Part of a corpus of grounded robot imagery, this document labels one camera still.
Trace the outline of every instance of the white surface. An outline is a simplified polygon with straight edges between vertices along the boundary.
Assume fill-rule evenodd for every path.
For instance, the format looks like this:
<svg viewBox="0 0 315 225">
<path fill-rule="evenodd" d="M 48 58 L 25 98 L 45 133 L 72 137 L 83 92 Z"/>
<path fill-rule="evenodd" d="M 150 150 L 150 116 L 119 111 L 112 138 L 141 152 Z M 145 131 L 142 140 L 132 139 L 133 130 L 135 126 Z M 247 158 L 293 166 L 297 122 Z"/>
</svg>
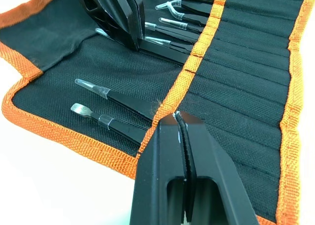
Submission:
<svg viewBox="0 0 315 225">
<path fill-rule="evenodd" d="M 27 0 L 0 0 L 0 12 Z M 301 224 L 314 224 L 315 12 L 302 40 L 305 100 L 299 125 Z M 0 99 L 20 74 L 0 58 Z M 13 125 L 0 114 L 1 225 L 127 225 L 133 180 L 65 146 Z"/>
</svg>

